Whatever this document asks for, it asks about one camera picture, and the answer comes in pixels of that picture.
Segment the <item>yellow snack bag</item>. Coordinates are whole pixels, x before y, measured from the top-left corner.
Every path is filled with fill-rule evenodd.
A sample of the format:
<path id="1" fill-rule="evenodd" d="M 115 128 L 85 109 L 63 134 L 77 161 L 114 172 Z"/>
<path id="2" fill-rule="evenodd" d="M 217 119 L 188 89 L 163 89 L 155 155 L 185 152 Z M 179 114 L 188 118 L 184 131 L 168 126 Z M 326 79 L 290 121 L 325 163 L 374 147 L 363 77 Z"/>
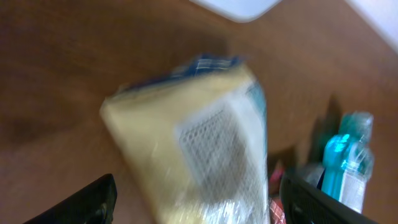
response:
<path id="1" fill-rule="evenodd" d="M 203 55 L 100 115 L 157 223 L 268 223 L 267 119 L 242 59 Z"/>

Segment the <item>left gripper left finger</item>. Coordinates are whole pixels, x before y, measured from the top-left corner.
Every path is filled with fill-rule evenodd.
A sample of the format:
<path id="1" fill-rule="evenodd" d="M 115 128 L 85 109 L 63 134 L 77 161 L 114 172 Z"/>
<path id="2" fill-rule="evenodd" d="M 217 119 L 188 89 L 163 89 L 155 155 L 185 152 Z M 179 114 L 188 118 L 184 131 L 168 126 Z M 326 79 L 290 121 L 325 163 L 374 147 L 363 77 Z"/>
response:
<path id="1" fill-rule="evenodd" d="M 105 174 L 24 224 L 112 224 L 117 200 L 112 174 Z"/>

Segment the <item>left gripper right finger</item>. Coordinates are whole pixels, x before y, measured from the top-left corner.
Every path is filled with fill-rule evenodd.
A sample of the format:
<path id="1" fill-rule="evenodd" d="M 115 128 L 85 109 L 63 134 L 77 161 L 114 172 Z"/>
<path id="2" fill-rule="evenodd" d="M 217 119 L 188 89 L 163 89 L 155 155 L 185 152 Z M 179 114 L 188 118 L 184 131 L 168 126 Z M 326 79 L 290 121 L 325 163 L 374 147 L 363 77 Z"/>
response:
<path id="1" fill-rule="evenodd" d="M 280 199 L 287 224 L 377 224 L 295 174 L 283 175 Z"/>

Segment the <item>dark red snack packet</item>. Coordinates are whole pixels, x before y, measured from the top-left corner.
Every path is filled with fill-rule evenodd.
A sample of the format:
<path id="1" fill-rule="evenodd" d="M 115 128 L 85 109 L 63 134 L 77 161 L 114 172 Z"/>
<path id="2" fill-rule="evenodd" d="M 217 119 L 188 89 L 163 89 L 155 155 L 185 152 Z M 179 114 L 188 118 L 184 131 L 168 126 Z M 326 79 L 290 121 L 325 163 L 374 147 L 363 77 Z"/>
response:
<path id="1" fill-rule="evenodd" d="M 269 176 L 269 210 L 271 224 L 286 224 L 284 208 L 280 199 L 280 184 L 285 167 L 282 161 L 277 161 Z"/>

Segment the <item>teal mouthwash bottle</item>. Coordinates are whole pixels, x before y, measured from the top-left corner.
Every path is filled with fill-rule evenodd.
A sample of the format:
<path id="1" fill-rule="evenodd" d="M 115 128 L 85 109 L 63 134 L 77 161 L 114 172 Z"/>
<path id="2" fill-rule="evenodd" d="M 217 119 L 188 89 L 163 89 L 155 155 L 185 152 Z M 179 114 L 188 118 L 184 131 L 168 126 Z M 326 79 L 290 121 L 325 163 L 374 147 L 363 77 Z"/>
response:
<path id="1" fill-rule="evenodd" d="M 368 112 L 345 114 L 323 153 L 321 191 L 358 213 L 363 211 L 366 184 L 374 166 L 369 148 L 373 121 Z"/>

